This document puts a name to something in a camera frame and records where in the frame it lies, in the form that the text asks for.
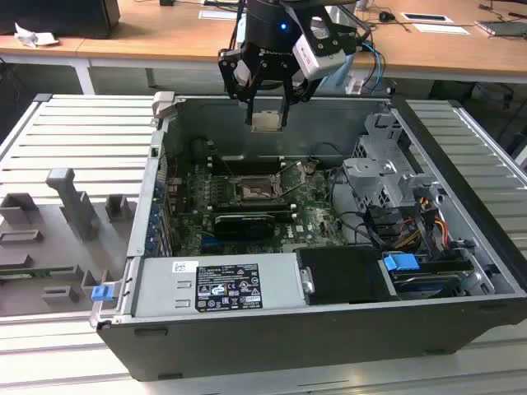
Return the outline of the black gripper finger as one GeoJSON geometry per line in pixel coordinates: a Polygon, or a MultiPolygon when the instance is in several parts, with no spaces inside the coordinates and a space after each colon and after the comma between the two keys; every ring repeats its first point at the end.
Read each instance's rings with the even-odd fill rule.
{"type": "Polygon", "coordinates": [[[245,51],[243,49],[221,49],[217,61],[226,93],[231,99],[246,104],[245,124],[251,126],[257,86],[256,81],[252,79],[248,63],[245,61],[245,51]],[[241,71],[247,69],[246,81],[243,83],[239,83],[236,78],[236,69],[241,64],[244,65],[241,71]]]}
{"type": "Polygon", "coordinates": [[[303,71],[296,62],[281,61],[280,71],[283,96],[279,117],[280,125],[286,126],[291,106],[303,101],[307,95],[307,88],[310,86],[310,82],[305,78],[303,71]]]}

